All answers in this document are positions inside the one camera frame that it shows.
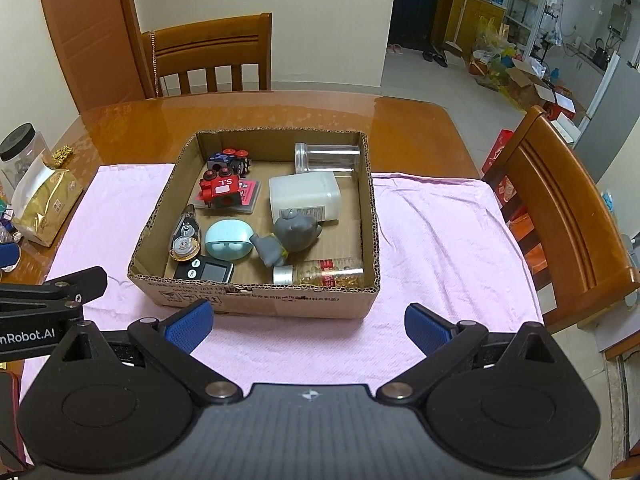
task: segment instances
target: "screw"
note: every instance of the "screw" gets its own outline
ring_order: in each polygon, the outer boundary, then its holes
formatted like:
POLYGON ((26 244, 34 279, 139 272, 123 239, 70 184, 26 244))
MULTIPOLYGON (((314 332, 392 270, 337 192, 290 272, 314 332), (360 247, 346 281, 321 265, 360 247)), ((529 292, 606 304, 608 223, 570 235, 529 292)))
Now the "screw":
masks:
POLYGON ((216 381, 215 383, 207 384, 204 391, 209 397, 228 399, 236 394, 238 387, 228 381, 216 381))
POLYGON ((406 399, 414 389, 407 383, 387 383, 382 386, 382 394, 389 399, 406 399))

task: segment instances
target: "jar lid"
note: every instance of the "jar lid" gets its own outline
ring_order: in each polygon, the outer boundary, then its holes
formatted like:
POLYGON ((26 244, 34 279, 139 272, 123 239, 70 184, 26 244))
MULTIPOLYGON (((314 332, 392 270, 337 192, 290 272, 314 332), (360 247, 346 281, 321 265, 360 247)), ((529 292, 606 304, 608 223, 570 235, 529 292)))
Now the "jar lid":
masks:
POLYGON ((273 267, 273 285, 293 285, 293 266, 273 267))
POLYGON ((14 131, 6 136, 6 139, 0 142, 0 160, 7 162, 18 155, 36 136, 36 130, 33 124, 24 123, 18 126, 14 131))

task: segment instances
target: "wooden table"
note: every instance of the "wooden table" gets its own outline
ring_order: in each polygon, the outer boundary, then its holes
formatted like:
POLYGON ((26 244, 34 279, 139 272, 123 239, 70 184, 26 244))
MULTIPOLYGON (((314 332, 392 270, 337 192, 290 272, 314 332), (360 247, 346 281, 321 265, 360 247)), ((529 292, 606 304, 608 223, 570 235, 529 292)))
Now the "wooden table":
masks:
MULTIPOLYGON (((198 130, 252 126, 360 130, 369 136, 373 171, 478 178, 456 127, 440 106, 344 92, 226 92, 98 108, 83 113, 58 145, 73 148, 66 168, 86 189, 99 166, 174 162, 198 130)), ((2 280, 43 282, 71 217, 50 248, 24 240, 20 264, 2 280)))

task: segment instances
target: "gold bag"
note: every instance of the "gold bag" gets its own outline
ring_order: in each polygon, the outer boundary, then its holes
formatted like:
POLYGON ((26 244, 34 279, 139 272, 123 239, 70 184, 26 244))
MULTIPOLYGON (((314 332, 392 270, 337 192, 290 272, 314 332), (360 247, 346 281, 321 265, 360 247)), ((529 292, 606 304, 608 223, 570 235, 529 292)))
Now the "gold bag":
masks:
POLYGON ((22 215, 14 216, 12 223, 27 240, 50 247, 81 194, 82 185, 73 173, 54 170, 31 196, 22 215))

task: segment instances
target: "glass jar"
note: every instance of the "glass jar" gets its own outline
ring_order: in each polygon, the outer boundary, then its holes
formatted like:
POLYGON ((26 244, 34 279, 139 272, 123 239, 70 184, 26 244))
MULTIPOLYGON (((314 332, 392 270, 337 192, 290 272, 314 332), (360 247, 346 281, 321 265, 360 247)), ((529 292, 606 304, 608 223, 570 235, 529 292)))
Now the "glass jar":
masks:
POLYGON ((364 269, 359 258, 313 260, 273 267, 273 284, 364 288, 364 269))
POLYGON ((295 160, 296 173, 333 171, 335 176, 352 176, 360 169, 360 147, 297 142, 295 160))
POLYGON ((11 187, 10 190, 5 190, 9 200, 9 195, 14 193, 18 182, 41 153, 44 153, 44 163, 49 164, 47 143, 31 123, 18 126, 0 142, 0 170, 11 187))

